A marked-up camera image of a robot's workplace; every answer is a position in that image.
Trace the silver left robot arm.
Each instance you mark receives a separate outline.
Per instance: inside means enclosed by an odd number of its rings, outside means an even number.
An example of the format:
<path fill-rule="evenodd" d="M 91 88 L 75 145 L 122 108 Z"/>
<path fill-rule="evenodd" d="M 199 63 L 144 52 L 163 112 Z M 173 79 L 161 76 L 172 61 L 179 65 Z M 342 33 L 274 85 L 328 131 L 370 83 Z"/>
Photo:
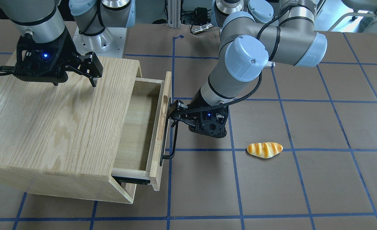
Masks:
<path fill-rule="evenodd" d="M 221 28 L 219 60 L 193 100 L 172 103 L 167 117 L 191 132 L 225 137 L 229 105 L 259 88 L 269 61 L 314 67 L 321 62 L 327 39 L 314 31 L 314 0 L 281 0 L 279 13 L 266 0 L 215 0 L 212 24 Z"/>

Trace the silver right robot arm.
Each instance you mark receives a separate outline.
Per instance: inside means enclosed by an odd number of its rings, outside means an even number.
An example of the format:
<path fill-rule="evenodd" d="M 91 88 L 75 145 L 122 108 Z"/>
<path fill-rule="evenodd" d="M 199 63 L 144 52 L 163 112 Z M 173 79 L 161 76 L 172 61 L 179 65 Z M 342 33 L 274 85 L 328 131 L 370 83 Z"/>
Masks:
<path fill-rule="evenodd" d="M 0 66 L 0 76 L 57 86 L 67 72 L 85 76 L 96 87 L 103 75 L 97 54 L 115 41 L 109 28 L 135 25 L 134 0 L 70 0 L 85 51 L 78 51 L 55 0 L 0 0 L 0 8 L 16 25 L 20 37 L 14 66 Z"/>

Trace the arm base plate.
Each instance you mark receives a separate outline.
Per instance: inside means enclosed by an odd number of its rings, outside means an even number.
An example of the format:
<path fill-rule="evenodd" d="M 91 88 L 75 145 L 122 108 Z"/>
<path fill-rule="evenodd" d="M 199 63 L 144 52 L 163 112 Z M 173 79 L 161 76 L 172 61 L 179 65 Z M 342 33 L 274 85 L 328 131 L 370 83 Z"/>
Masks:
<path fill-rule="evenodd" d="M 86 36 L 76 29 L 73 42 L 80 54 L 93 51 L 97 56 L 123 58 L 127 28 L 109 27 L 100 35 Z"/>

